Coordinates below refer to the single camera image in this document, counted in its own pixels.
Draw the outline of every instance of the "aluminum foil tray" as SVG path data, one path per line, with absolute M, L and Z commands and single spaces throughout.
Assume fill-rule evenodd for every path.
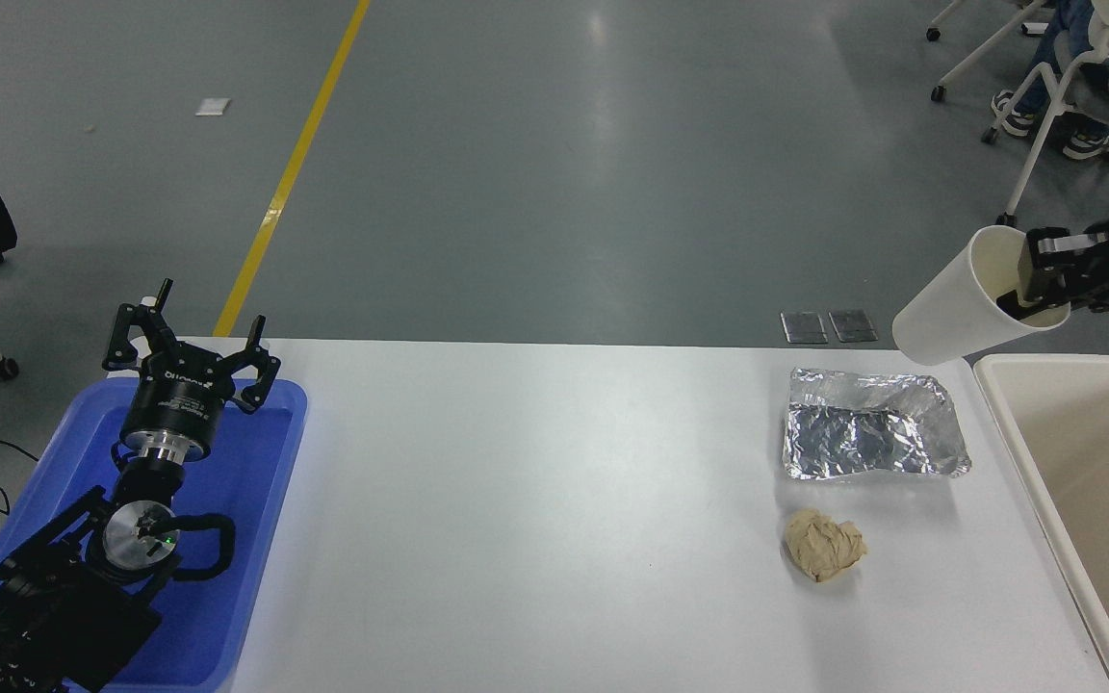
M 953 399 L 927 375 L 795 368 L 784 436 L 790 478 L 866 470 L 960 477 L 969 456 Z

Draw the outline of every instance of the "white bin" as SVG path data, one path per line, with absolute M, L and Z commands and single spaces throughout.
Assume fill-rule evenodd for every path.
M 1109 671 L 1109 356 L 991 355 L 974 373 Z

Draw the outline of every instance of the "blue tray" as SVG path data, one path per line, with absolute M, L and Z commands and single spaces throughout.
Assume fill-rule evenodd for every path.
M 110 445 L 119 439 L 136 384 L 135 378 L 110 378 L 80 391 L 71 402 L 3 526 L 0 562 L 90 487 L 112 490 L 118 471 L 110 460 Z M 105 692 L 213 693 L 233 671 L 305 417 L 307 396 L 287 380 L 277 380 L 264 407 L 250 417 L 234 405 L 225 407 L 212 456 L 186 465 L 186 481 L 173 497 L 173 510 L 233 518 L 237 526 L 233 563 L 206 582 L 171 582 L 160 592 L 151 605 L 162 614 L 162 625 Z M 182 536 L 182 565 L 211 565 L 215 534 Z

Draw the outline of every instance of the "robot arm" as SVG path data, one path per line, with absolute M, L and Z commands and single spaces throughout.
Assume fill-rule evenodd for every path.
M 102 367 L 134 369 L 140 385 L 111 452 L 119 478 L 109 500 L 93 487 L 0 563 L 0 692 L 65 693 L 68 680 L 98 692 L 162 623 L 150 603 L 169 580 L 211 580 L 233 561 L 233 520 L 176 516 L 172 499 L 184 465 L 212 451 L 225 404 L 255 412 L 281 359 L 260 344 L 263 316 L 237 354 L 180 342 L 162 317 L 171 287 L 164 281 L 153 306 L 123 303 L 114 319 Z M 142 360 L 132 328 L 149 339 Z M 258 374 L 238 391 L 233 375 L 247 367 Z M 182 532 L 206 530 L 218 532 L 216 561 L 180 567 Z
M 1074 310 L 1109 310 L 1109 220 L 1081 234 L 1065 228 L 1029 232 L 1019 273 L 1019 288 L 997 302 L 1016 319 L 1065 303 Z

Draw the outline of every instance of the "epoxy floor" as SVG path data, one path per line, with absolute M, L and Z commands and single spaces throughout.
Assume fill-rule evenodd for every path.
M 863 308 L 893 347 L 1028 152 L 978 135 L 1034 40 L 933 104 L 1013 12 L 928 43 L 940 4 L 374 0 L 234 333 L 783 347 L 780 310 Z M 355 6 L 0 4 L 0 437 L 41 452 L 165 276 L 212 333 Z M 1018 225 L 1107 216 L 1109 165 L 1048 150 Z M 1109 315 L 1004 350 L 1109 354 Z

